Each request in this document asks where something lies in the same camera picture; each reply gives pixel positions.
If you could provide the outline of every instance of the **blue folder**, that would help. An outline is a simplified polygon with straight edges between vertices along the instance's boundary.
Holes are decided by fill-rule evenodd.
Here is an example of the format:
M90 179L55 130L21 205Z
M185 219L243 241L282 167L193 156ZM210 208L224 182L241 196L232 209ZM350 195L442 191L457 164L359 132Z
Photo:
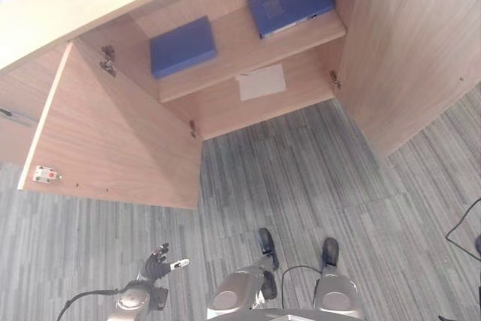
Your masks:
M150 64L156 78L205 62L217 55L207 17L150 39Z
M333 0L247 0L261 38L334 9Z

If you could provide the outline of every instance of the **white paper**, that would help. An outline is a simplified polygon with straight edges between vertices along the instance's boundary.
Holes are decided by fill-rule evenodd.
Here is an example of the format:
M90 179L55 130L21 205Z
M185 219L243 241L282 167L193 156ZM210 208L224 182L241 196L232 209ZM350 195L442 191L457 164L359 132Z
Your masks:
M286 79L282 64L239 74L235 79L239 82L241 101L286 90Z

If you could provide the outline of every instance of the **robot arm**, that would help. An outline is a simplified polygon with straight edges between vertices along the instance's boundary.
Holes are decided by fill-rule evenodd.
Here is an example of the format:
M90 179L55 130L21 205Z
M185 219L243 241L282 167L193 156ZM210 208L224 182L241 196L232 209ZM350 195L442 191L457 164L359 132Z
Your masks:
M107 321L140 321L149 311L164 309L168 289L156 287L155 282L176 268L185 267L190 263L189 259L165 263L167 252L168 244L163 244L150 254L137 280L129 283L127 290L117 299L115 311Z

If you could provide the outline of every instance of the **gray striped carpet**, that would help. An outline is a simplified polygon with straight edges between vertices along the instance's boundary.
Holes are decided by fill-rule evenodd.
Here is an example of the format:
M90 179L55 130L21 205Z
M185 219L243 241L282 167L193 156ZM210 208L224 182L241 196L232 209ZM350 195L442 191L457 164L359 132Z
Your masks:
M78 292L123 286L166 241L192 264L163 280L168 305L149 319L202 320L222 278L259 255L262 226L281 271L317 267L336 237L369 320L479 320L479 263L443 235L481 196L480 141L481 86L381 162L327 101L205 142L197 211L17 192L20 168L0 163L0 321L54 320ZM453 235L473 252L480 220L481 205ZM286 281L286 305L309 307L316 275ZM112 309L90 296L65 320Z

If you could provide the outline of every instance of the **open cabinet door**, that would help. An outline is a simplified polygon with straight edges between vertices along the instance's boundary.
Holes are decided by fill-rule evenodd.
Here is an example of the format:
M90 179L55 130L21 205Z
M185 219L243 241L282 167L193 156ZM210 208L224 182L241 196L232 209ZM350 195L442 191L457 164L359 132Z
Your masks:
M53 81L19 189L87 198L194 208L201 140L98 53L67 46ZM61 180L34 180L36 167Z
M336 96L381 156L481 80L481 0L356 0Z

